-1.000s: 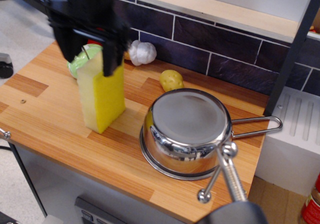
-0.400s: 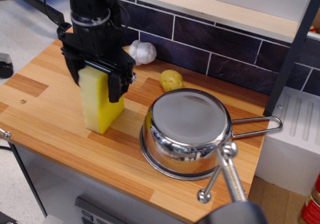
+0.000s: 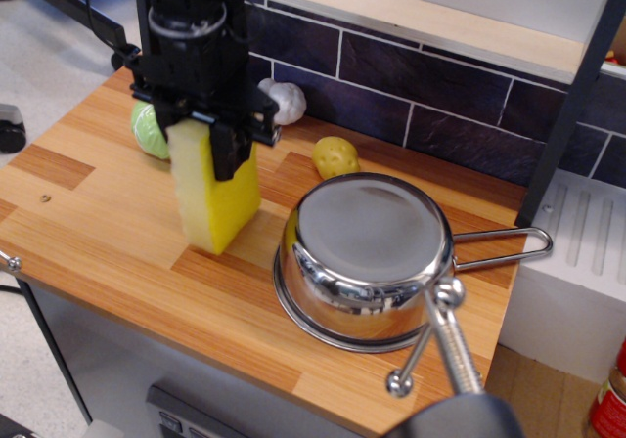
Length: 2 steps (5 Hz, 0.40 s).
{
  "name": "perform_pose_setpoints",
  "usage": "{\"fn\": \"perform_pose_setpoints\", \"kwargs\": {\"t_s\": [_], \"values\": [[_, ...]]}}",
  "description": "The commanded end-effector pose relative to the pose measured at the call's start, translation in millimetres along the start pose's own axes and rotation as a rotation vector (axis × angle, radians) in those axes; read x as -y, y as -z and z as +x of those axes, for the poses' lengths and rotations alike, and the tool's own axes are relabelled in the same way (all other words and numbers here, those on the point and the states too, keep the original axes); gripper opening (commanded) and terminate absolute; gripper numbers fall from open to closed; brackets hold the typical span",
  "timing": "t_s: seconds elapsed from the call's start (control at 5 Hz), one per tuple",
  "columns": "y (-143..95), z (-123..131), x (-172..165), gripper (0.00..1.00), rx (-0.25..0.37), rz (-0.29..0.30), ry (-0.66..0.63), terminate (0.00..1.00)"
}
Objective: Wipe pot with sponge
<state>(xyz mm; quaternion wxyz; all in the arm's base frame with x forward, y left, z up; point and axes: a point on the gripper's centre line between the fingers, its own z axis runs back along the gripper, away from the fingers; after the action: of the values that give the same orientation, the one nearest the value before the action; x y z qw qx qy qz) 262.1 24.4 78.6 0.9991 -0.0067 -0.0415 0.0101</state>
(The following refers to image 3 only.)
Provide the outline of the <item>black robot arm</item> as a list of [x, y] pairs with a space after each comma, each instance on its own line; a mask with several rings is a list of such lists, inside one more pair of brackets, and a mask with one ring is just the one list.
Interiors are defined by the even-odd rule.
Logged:
[[154, 106], [166, 140], [184, 119], [209, 130], [214, 176], [234, 178], [255, 142], [280, 137], [278, 104], [249, 71], [246, 0], [144, 0], [143, 47], [127, 66], [135, 98]]

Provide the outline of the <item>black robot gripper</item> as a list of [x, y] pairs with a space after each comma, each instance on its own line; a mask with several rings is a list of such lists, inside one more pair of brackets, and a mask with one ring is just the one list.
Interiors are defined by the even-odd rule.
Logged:
[[199, 22], [149, 12], [154, 45], [130, 61], [133, 95], [151, 103], [165, 140], [187, 118], [210, 127], [214, 175], [232, 180], [250, 159], [252, 141], [273, 146], [280, 128], [277, 103], [248, 75], [245, 12], [220, 12]]

